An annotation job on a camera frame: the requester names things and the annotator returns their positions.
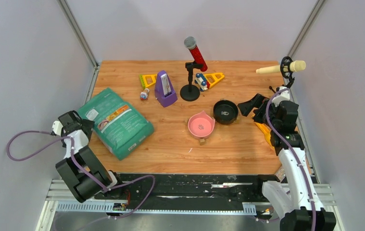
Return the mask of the green pet food bag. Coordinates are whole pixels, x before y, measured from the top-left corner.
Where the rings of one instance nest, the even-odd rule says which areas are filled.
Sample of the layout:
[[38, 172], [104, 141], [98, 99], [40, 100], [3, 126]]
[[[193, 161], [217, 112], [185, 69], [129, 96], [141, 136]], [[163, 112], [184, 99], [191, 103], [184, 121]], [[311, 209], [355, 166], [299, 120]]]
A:
[[106, 88], [78, 109], [95, 122], [94, 131], [118, 160], [127, 158], [154, 133], [153, 124], [112, 89]]

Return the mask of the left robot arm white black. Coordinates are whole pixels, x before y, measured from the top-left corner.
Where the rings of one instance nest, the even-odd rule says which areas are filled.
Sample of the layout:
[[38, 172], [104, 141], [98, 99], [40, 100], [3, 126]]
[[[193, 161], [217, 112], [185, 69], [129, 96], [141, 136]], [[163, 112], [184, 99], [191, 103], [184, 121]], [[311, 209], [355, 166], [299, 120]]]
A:
[[74, 198], [83, 203], [102, 193], [122, 198], [126, 186], [117, 173], [106, 170], [89, 147], [94, 121], [83, 119], [76, 111], [58, 117], [52, 132], [63, 138], [66, 154], [55, 167]]

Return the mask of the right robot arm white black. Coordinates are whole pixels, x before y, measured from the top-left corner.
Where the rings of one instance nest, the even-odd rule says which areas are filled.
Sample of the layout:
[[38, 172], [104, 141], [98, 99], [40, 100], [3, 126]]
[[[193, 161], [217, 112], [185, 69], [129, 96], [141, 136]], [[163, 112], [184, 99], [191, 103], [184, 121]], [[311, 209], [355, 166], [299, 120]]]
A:
[[260, 182], [253, 187], [254, 197], [268, 201], [280, 219], [282, 231], [333, 231], [337, 220], [326, 211], [314, 188], [306, 164], [305, 146], [296, 131], [298, 104], [280, 96], [267, 98], [256, 94], [239, 103], [243, 116], [254, 112], [253, 120], [267, 125], [270, 142], [284, 168], [289, 191], [276, 180]]

